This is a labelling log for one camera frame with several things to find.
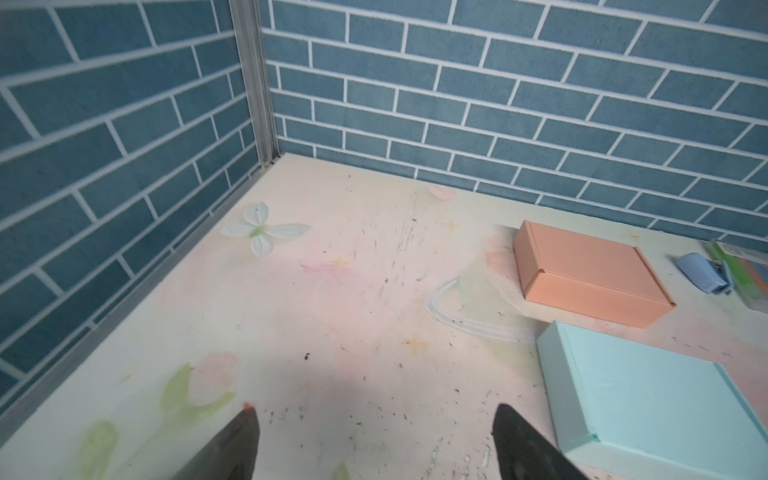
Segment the light blue box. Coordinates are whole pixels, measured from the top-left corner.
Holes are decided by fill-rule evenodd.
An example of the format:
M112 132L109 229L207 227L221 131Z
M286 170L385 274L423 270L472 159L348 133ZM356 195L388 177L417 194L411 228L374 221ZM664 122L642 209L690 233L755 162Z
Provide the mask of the light blue box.
M536 346L570 460L628 478L765 478L768 432L720 364L560 322Z

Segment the white grout line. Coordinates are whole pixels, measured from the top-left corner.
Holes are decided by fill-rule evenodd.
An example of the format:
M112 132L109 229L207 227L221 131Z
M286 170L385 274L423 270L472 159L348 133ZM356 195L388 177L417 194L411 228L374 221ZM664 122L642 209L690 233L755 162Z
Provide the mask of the white grout line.
M674 158L677 156L677 154L679 154L679 153L680 153L680 151L681 151L681 150L683 150L683 148L685 148L685 145L683 145L683 144L679 144L679 145L677 145L677 148L675 148L675 149L674 149L674 151L673 151L673 152L672 152L672 154L669 156L669 158L668 158L668 159L666 159L666 160L664 161L664 163L662 163L662 164L661 164L661 166L662 166L662 167L666 167L667 165L669 165L669 164L670 164L670 162L671 162L672 160L674 160Z
M85 216L88 217L91 223L97 223L98 217L96 217L96 214L91 209L91 206L88 205L88 202L85 201L85 199L83 198L83 195L80 193L80 190L73 190L72 197L74 197L74 201L76 201L78 205L80 205L80 208L83 209L83 211L85 212Z
M128 278L133 279L136 276L136 274L134 273L133 270L131 270L131 267L128 266L128 262L125 261L125 258L123 258L122 255L118 255L118 258L116 260L118 261L120 266L123 267L123 270L125 270L125 273L128 274Z
M183 126L184 121L181 120L181 112L179 111L179 106L176 104L176 98L173 95L170 96L170 103L174 106L174 112L176 113L176 120L179 122L179 126Z
M160 218L160 215L157 214L157 210L154 209L154 204L152 203L152 200L149 198L149 194L144 195L144 201L147 202L147 207L149 207L149 211L152 214L152 218L157 220Z
M284 32L284 31L276 32L276 36L280 36L280 37L284 37L284 38L300 39L300 40L304 40L304 41L313 41L314 43L318 43L318 44L321 44L321 45L328 45L328 46L333 46L333 47L348 48L350 50L360 51L360 52L365 52L365 53L372 53L372 54L375 54L375 55L378 55L378 56L382 56L382 57L399 58L399 59L405 59L405 60L418 61L419 63L434 65L434 66L438 67L438 70L442 69L443 67L455 68L455 69L458 69L458 70L470 71L470 72L473 72L473 73L482 73L482 74L486 74L486 75L492 75L494 77L508 78L510 80L521 79L523 81L530 81L530 82L533 82L533 83L537 83L537 84L541 84L541 85L546 85L546 86L550 86L550 87L565 88L567 90L580 91L580 92L589 93L589 94L596 94L596 95L597 94L602 94L602 95L608 94L609 96L611 96L613 98L618 98L618 99L621 99L621 100L632 101L632 102L639 103L639 104L654 105L654 106L669 108L671 110L679 110L679 111L686 111L686 112L696 113L696 114L704 114L704 115L707 115L707 116L718 117L718 118L728 118L730 120L738 120L738 121L743 121L743 122L747 122L747 123L749 123L751 121L755 121L758 124L768 125L768 120L752 118L752 117L748 117L746 115L732 114L732 113L724 112L724 111L713 112L709 108L692 107L690 105L675 104L675 103L670 102L670 101L657 100L657 99L653 99L653 98L642 98L642 97L638 97L636 95L622 94L622 93L619 93L619 92L616 92L616 91L607 92L607 91L601 90L599 88L585 87L585 86L576 85L576 84L562 84L559 80L548 80L546 78L532 77L532 76L524 75L524 74L510 73L510 72L507 72L507 71L497 71L497 70L491 71L491 70L488 70L487 68L480 68L480 67L476 67L474 65L465 65L465 64L460 64L460 63L452 62L452 61L438 60L438 59L427 58L427 57L420 57L418 55L413 55L413 54L400 54L400 53L394 53L394 52L391 52L391 51L382 51L382 50L379 50L379 49L376 49L376 48L366 47L365 45L351 45L351 44L347 45L347 44L344 44L343 42L339 42L339 41L326 40L326 39L314 38L314 37L308 37L306 35L298 35L298 34L293 34L293 33ZM268 61L268 62L270 64L272 64L272 65L289 65L291 68L296 68L298 70L307 69L307 67L303 67L301 65L285 64L284 62L279 62L279 61ZM345 74L339 73L338 71L323 70L322 68L317 68L317 71L322 71L323 73L327 72L327 74L329 76L334 76L335 75L335 76L340 76L341 77L341 76L345 75ZM363 79L364 81L371 82L371 83L375 83L375 82L380 82L381 84L386 84L387 83L387 82L383 82L383 81L377 81L377 80L372 79L372 78L364 78L364 77L359 77L359 78ZM759 84L759 82L757 82L757 80L758 79L756 79L756 78L751 78L750 79L750 83L752 83L752 84Z
M480 55L480 63L478 66L483 68L485 65L485 58L488 57L488 49L491 47L491 37L485 39L485 45L482 48L482 54Z
M648 95L646 95L645 98L653 98L654 97L654 94L656 93L656 90L658 90L659 87L661 86L661 84L664 83L664 79L667 78L667 75L670 74L670 71L671 70L669 68L665 68L664 69L664 71L661 73L661 76L659 77L658 80L656 80L656 83L654 84L653 88L651 88L651 90L648 92Z
M194 45L192 45L192 56L194 57L194 64L197 67L197 76L202 78L203 77L203 71L200 70L200 62L197 60L197 52L194 49Z
M0 369L3 369L6 373L8 373L10 376L14 377L17 380L22 380L25 377L24 372L17 369L10 363L6 362L3 359L0 359Z
M704 10L704 14L701 15L701 18L699 18L699 23L704 23L707 21L710 15L712 15L712 12L714 12L719 2L720 0L712 0L712 3L710 3L710 6L707 7L707 10Z
M197 177L197 184L201 185L203 183L203 176L200 175L200 168L197 167L197 162L192 162L192 168L194 168L194 174Z
M43 284L51 289L53 293L56 294L56 296L64 296L65 292L64 290L56 283L42 268L38 267L33 272L33 275L35 275L38 280L43 282Z
M608 149L608 152L606 153L606 155L612 155L614 153L614 150L616 150L616 147L618 147L619 143L621 143L622 138L624 138L624 132L621 132L619 136L616 137L614 144L611 145L611 148Z
M109 130L109 133L112 134L112 140L114 140L115 144L118 146L118 150L120 151L120 154L123 157L128 155L128 151L125 150L125 145L123 145L123 141L120 139L120 135L118 135L118 131L114 129L112 120L105 121L105 124L107 125L107 129Z
M541 13L541 17L538 19L538 24L536 25L536 31L533 34L534 40L538 40L539 34L541 34L541 29L544 27L544 22L547 20L547 14L549 13L549 5L544 6L544 11Z
M467 106L464 107L464 114L462 115L462 122L460 125L463 127L467 123L467 117L469 116L469 108L472 106L471 102L467 102Z
M685 194L687 194L687 193L688 193L688 191L689 191L691 188L693 188L693 187L694 187L694 185L695 185L695 184L696 184L698 181L699 181L699 178L694 178L694 181L690 182L690 184L689 184L687 187L685 187L685 188L683 189L683 191L681 191L681 192L678 194L678 196L679 196L679 197L684 197L684 196L685 196Z
M523 171L522 167L518 167L518 169L515 171L515 175L512 176L512 180L510 180L509 184L514 185L516 181L518 181L518 177L520 176L520 172Z
M210 121L210 119L214 114L237 103L241 98L245 98L244 93L242 93L237 99L233 99L228 101L225 104L219 105L218 107L214 108L212 111L207 112L206 114L196 119L194 122L190 122L187 125L189 125L189 128L192 128L197 126L201 122ZM0 230L4 230L8 226L20 221L21 219L28 217L29 215L47 207L48 205L55 203L56 201L59 201L61 198L64 198L67 195L72 194L72 192L74 192L75 190L81 187L84 187L85 185L88 185L89 183L91 183L94 180L97 180L98 178L103 177L105 174L108 174L114 170L117 170L119 167L122 167L123 165L130 163L132 160L140 157L141 155L165 143L166 141L169 141L171 138L176 137L178 134L182 133L183 131L186 131L187 129L188 128L180 127L172 132L169 132L163 135L162 137L158 137L154 139L152 142L131 152L131 154L128 155L127 157L123 157L120 160L112 161L109 165L102 167L99 170L96 170L79 180L76 180L75 182L69 184L68 186L60 190L57 190L53 194L50 194L47 197L44 197L34 202L33 204L30 204L27 207L24 207L21 210L14 212L11 215L8 215L6 218L3 218L2 220L0 220Z
M432 91L437 91L437 85L440 83L440 74L442 73L442 65L437 66L437 73L435 73L435 84L432 86Z
M210 122L214 126L214 137L216 137L216 140L219 140L219 130L216 128L216 121L213 121L213 118Z
M574 65L576 64L576 58L578 57L578 53L574 53L571 56L571 61L568 62L568 66L565 68L565 73L563 74L562 78L560 79L560 83L564 84L566 80L568 80L568 75L571 74L571 70L573 70Z
M598 97L595 99L594 103L592 104L592 108L589 109L589 113L585 118L586 121L589 121L590 119L592 119L592 115L594 115L594 111L598 109L598 106L600 106L600 102L602 100L603 100L603 95L598 95Z
M400 140L400 139L398 139L398 141L401 141L402 143L415 144L414 142L404 141L404 140ZM297 143L305 144L307 146L312 146L312 144L306 143L304 141L297 141ZM435 147L435 146L432 146L432 145L430 145L430 147L431 148L435 148L437 150L448 151L447 149L444 149L444 148L441 148L441 147ZM341 151L339 148L335 148L335 147L323 146L323 148L326 148L326 149L332 150L332 151ZM391 164L398 164L398 165L403 165L403 166L407 166L407 167L413 167L413 164L409 164L407 162L402 162L402 161L397 161L397 160L392 160L392 159L382 159L381 157L376 157L374 155L363 154L363 153L356 153L356 154L358 156L360 156L360 157L370 158L370 159L376 160L376 161L384 161L384 162L391 163ZM476 159L482 160L482 161L489 161L489 162L496 163L496 164L513 165L513 166L516 166L516 167L527 168L527 169L530 169L530 170L537 170L537 171L542 171L542 172L545 172L545 173L552 174L552 170L546 169L546 168L542 168L542 167L535 167L535 166L527 165L527 164L516 164L515 162L512 162L512 161L500 161L500 160L497 160L497 159L494 159L494 158L479 157L476 154L469 154L469 153L465 153L465 152L462 152L461 155L464 155L466 157L476 158ZM436 169L436 168L424 167L424 166L420 166L419 168L421 170L427 170L427 171L431 171L431 172L435 172L435 173L445 174L445 170L439 170L439 169ZM472 177L470 175L458 174L458 173L453 172L453 171L450 172L450 173L454 177L466 178L468 180L478 180L478 178ZM616 183L611 182L609 180L599 180L599 179L595 179L595 178L592 178L592 177L580 177L580 176L575 175L575 174L568 174L568 173L564 173L564 172L559 172L558 174L563 176L563 177L577 178L579 180L590 181L590 182L592 182L594 184L603 184L603 185L608 185L608 186L612 186L612 187L619 187L619 188L624 188L624 189L627 189L627 188L637 189L638 188L638 187L634 187L634 186L631 186L631 185L616 184ZM493 181L493 180L480 179L480 181L488 183L488 184L498 185L500 187L509 187L509 184L503 184L501 182L497 182L497 181ZM541 193L541 191L539 191L539 190L535 190L535 189L528 188L528 187L521 187L521 186L518 186L518 185L515 185L515 188L517 188L519 190L527 191L527 192L532 192L532 193L535 193L535 194L540 194ZM659 196L659 197L672 198L672 199L675 199L675 200L679 198L676 195L665 194L663 192L657 192L657 191L645 190L645 189L640 189L640 190L641 190L641 192L639 192L639 193L649 193L649 194L653 194L653 195L656 195L656 196ZM556 197L556 198L561 198L563 200L569 200L569 201L573 201L574 200L573 197L566 197L564 195L553 194L553 193L550 193L550 192L547 192L547 195L551 195L552 197ZM592 205L594 207L605 208L605 209L608 209L608 210L616 210L616 211L625 212L625 213L628 213L628 214L637 214L637 211L635 211L635 210L627 210L626 208L623 208L623 207L616 207L616 206L613 206L613 205L600 204L598 202L593 202L591 200L584 200L584 199L580 199L579 201L582 204ZM724 205L711 204L711 203L708 203L708 202L705 202L705 201L702 201L702 200L693 200L693 201L691 201L691 203L703 204L703 205L707 205L708 207L723 208L723 209L726 209L726 210L743 210L743 209L738 209L738 208L735 208L735 207L727 207L727 206L724 206ZM761 214L761 213L758 213L758 212L753 212L751 210L745 210L745 212L749 213L749 214L752 214L752 215L755 215L755 216L758 216L758 217L768 217L768 214ZM686 220L680 220L680 219L672 218L672 217L665 217L663 215L657 215L657 217L659 217L661 220L669 220L669 221L672 221L672 222L681 223L683 225L688 225L688 226L692 226L692 227L701 227L701 225L697 225L695 223L692 223L692 222L689 222L689 221L686 221ZM734 231L730 231L730 230L723 230L722 228L719 228L719 227L709 227L709 226L707 226L707 228L710 228L711 230L715 230L715 231L719 231L719 232L726 231L726 232L734 234L734 235L740 235L742 237L753 238L755 240L765 240L764 238L757 237L757 236L752 235L750 233L739 233L739 232L734 232Z
M27 116L27 112L25 112L22 106L18 104L16 97L13 96L7 87L0 87L0 96L2 96L2 99L8 104L8 107L11 108L11 111L16 114L16 118L21 122L29 136L33 139L40 138L40 132L38 132L38 129L32 123L32 120Z
M627 209L627 210L629 210L629 207L631 207L631 206L632 206L632 204L634 203L634 201L635 201L635 200L637 200L638 198L640 198L640 195L642 195L642 194L643 194L643 192L637 192L637 193L634 195L634 197L632 197L632 198L629 200L629 203L627 203L626 205L624 205L624 208L625 208L625 209Z
M310 97L309 95L297 94L295 92L281 91L280 93L288 94L288 95L291 95L291 96L296 96L298 98L306 98L307 100L313 98L313 97ZM380 114L380 115L391 116L391 117L394 117L394 118L404 118L404 119L407 119L407 120L414 120L414 121L421 121L421 122L428 121L431 124L437 124L437 125L441 125L441 126L445 126L445 127L451 127L451 128L457 128L458 127L458 125L453 124L453 123L449 123L449 122L437 121L437 120L432 120L432 119L425 119L425 118L416 117L416 116L413 116L413 115L410 115L410 114L403 114L403 113L399 113L399 112L398 113L392 113L392 112L388 112L388 111L382 111L382 110L379 110L379 109L376 109L376 108L366 107L366 106L363 106L363 105L353 105L352 106L352 105L349 105L349 104L343 104L343 103L341 103L339 101L334 101L334 100L330 100L330 99L326 99L326 98L322 99L322 101L327 103L327 104L335 104L335 105L343 106L345 108L353 108L353 109L356 109L356 110L368 111L368 112L377 113L377 114ZM500 104L492 104L492 103L489 103L489 102L481 102L481 101L473 100L472 103L473 104L474 103L477 103L477 104L488 104L488 105L491 105L493 108L501 108L501 109L506 109L506 110L509 110L509 111L518 111L518 110L520 110L520 109L516 109L514 107L511 107L511 108L510 107L506 107L505 108L504 106L502 106ZM523 112L527 113L527 114L531 113L530 111L526 111L526 110L523 110ZM549 115L549 114L540 114L540 115L541 115L542 120L546 120L548 118L553 118L553 119L560 120L560 117L556 117L554 115ZM570 122L572 124L583 124L583 123L586 123L584 121L579 121L579 120L574 119L574 118L563 118L563 119L564 119L563 121L567 121L567 122ZM305 118L299 118L299 120L300 121L306 121ZM328 124L328 125L330 127L334 127L334 128L338 128L339 127L339 125L334 125L334 124ZM541 126L542 126L542 123L540 122L539 128L537 129L537 135L540 132ZM464 130L464 131L471 131L473 133L479 133L479 134L484 134L484 135L490 135L490 134L498 135L499 137L508 138L510 140L521 142L521 143L533 144L533 145L541 145L543 147L554 147L554 148L557 148L558 150L573 151L575 153L590 155L592 157L606 158L608 160L617 161L617 162L623 163L623 164L639 165L639 166L642 166L642 167L653 168L653 169L656 169L656 170L672 171L672 172L675 172L675 173L686 174L686 175L695 175L695 176L699 176L699 177L702 177L702 178L710 178L712 180L723 181L723 182L726 182L726 183L741 185L741 182L739 182L738 180L731 180L731 179L724 178L724 177L718 177L716 175L702 174L702 173L692 172L692 171L689 171L689 170L682 170L682 169L679 169L679 168L665 167L663 165L649 165L649 163L647 163L647 162L631 160L629 158L610 157L610 156L608 156L606 154L602 154L602 153L598 153L598 152L594 152L594 151L586 151L586 150L582 150L582 149L576 148L576 147L568 147L568 146L564 146L564 145L557 145L557 144L552 144L552 143L548 143L548 142L543 142L543 141L537 140L536 136L534 136L534 138L532 138L532 139L531 138L526 138L526 137L515 137L515 136L509 135L509 134L501 134L501 133L496 133L496 132L489 132L489 131L485 131L485 130L482 130L482 129L479 129L479 128L476 128L476 127L466 127L466 126L464 126L462 128L462 130ZM614 131L617 134L620 134L622 131L626 131L626 130L618 130L617 131L617 130L613 130L613 129L610 129L610 128L604 128L604 130ZM626 131L626 132L630 133L630 134L635 134L636 133L638 135L644 135L644 136L649 137L649 138L660 137L660 138L662 138L662 139L664 139L666 141L673 141L676 144L681 144L680 143L681 141L679 139L668 139L666 137L654 136L652 134L647 134L645 132L636 132L636 131ZM368 134L368 135L378 136L377 134L372 134L371 132L365 132L364 131L363 133L364 134ZM694 142L686 142L686 143L683 143L683 145L699 146L699 144L696 144ZM702 146L705 147L705 148L709 148L711 150L715 150L715 151L725 151L727 153L733 153L733 152L731 152L731 151L729 151L729 150L727 150L726 148L723 148L723 147L718 148L718 147L714 147L712 145L702 145ZM760 160L768 159L768 156L766 156L766 155L756 155L756 154L752 154L752 155L753 155L754 158L759 158ZM753 188L757 188L759 190L768 190L767 186L762 186L762 185L750 185L750 186L753 187Z
M591 184L592 182L590 181L584 182L584 186L581 188L581 190L578 191L578 194L576 194L577 200L581 199L581 195L587 190L587 187L589 187Z
M509 99L507 100L508 107L511 106L512 102L515 100L515 95L518 93L518 88L520 88L521 83L521 80L515 80L515 86L512 87L512 92L509 94Z
M493 151L493 147L496 146L496 141L497 140L498 140L498 135L494 136L493 140L491 140L491 146L488 147L488 153L485 154L486 157L490 157L491 156L491 152Z
M635 44L637 43L637 40L640 38L640 35L642 35L646 25L648 25L648 20L643 20L640 23L640 27L638 27L637 31L634 33L634 37L632 37L632 40L629 42L629 45L627 45L627 49L624 50L625 57L632 52L632 48L634 48Z
M757 172L759 172L759 171L760 171L760 169L762 169L762 168L765 166L765 164L766 164L766 163L768 163L768 160L763 160L762 162L760 162L760 164L759 164L759 165L757 165L757 167L755 167L755 168L754 168L754 169L753 169L751 172L749 172L749 173L748 173L748 174L747 174L747 175L744 177L744 180L743 180L743 181L748 181L750 178L752 178L752 176L753 176L754 174L756 174Z
M267 3L270 7L270 28L277 28L275 26L275 8L272 6L272 0Z
M714 209L715 209L715 207L707 208L707 210L705 210L703 214L701 214L696 220L694 220L693 223L701 222L704 219L704 217L706 217L709 214L709 212L711 212Z
M728 95L730 95L731 93L733 93L734 90L736 90L736 87L739 86L739 83L740 83L739 81L735 81L734 83L732 83L730 87L728 87L728 89L725 90L725 93L723 94L723 96L720 97L720 100L718 100L717 103L713 105L713 107L710 110L716 111L718 108L720 108L723 102L725 102L725 100L728 98Z
M402 42L400 42L400 53L406 52L406 44L408 43L408 22L402 28Z
M219 15L216 15L216 5L214 5L214 0L210 0L210 10L214 13L214 23L216 24L216 33L221 33L221 29L219 28Z
M149 26L149 18L147 17L147 13L144 11L144 4L139 2L139 13L141 14L141 21L144 22L144 29L147 30L147 35L149 36L149 43L153 47L157 47L157 43L154 40L154 33L152 33L152 28Z
M448 25L453 24L453 18L456 15L456 0L451 0L451 9L448 10Z
M541 133L541 129L544 128L545 121L546 121L546 118L541 117L541 121L538 122L538 127L536 127L536 132L533 134L533 140L538 139L538 135Z
M554 171L557 171L557 172L560 171L560 169L562 168L563 164L565 163L565 159L568 158L568 154L570 154L570 152L568 152L568 151L563 154L563 157L558 162L558 166L554 168Z
M52 6L46 7L45 10L47 10L48 14L51 16L51 21L53 22L53 25L56 27L56 31L58 32L58 35L61 37L61 41L64 43L64 47L67 49L69 56L72 57L72 61L74 61L75 63L80 63L80 57L78 56L77 51L74 49L72 40L70 40L69 35L67 34L67 31L65 30L63 24L61 23L61 19L58 17L58 13L56 13L56 11Z
M742 138L744 138L744 135L748 134L750 130L752 130L752 127L754 127L755 124L749 124L746 126L746 128L739 134L738 137L734 138L730 144L728 144L728 148L734 148L736 147L736 144L738 144Z
M765 208L765 206L766 206L766 205L768 205L768 200L766 200L766 201L762 202L762 203L761 203L761 204L760 204L760 205L759 205L759 206L758 206L758 207L755 209L755 211L756 211L756 212L759 212L760 210L762 210L763 208Z
M230 98L233 98L235 96L235 90L232 88L232 78L230 75L227 75L227 84L230 86Z

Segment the stain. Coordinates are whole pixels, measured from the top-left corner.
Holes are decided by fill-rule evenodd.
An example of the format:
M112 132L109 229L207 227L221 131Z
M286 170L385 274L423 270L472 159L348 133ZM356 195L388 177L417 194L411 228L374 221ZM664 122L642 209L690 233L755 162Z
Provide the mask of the stain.
M443 201L453 200L458 192L452 187L443 187L442 185L427 185L429 193Z
M419 339L419 335L413 334L413 338L405 339L402 341L407 346L411 347L411 354L418 355L423 349L427 348L428 344Z

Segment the painted flower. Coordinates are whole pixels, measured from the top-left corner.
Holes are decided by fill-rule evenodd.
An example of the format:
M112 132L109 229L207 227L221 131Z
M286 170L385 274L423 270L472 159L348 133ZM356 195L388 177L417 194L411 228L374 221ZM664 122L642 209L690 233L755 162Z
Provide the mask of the painted flower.
M215 402L234 385L240 360L229 352L209 353L190 372L187 400L192 406Z
M247 223L229 223L224 225L220 232L227 237L250 237L250 251L257 257L266 257L274 248L273 238L293 240L310 229L310 226L304 223L267 225L266 218L269 214L269 207L264 202L259 202L243 212L243 219Z

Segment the blue brick wall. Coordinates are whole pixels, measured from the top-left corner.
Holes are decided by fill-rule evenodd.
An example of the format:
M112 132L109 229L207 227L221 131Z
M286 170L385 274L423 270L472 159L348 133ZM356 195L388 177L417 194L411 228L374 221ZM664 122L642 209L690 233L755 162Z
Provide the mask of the blue brick wall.
M0 7L0 415L259 168L226 0L35 5Z
M284 151L768 250L764 0L260 0Z

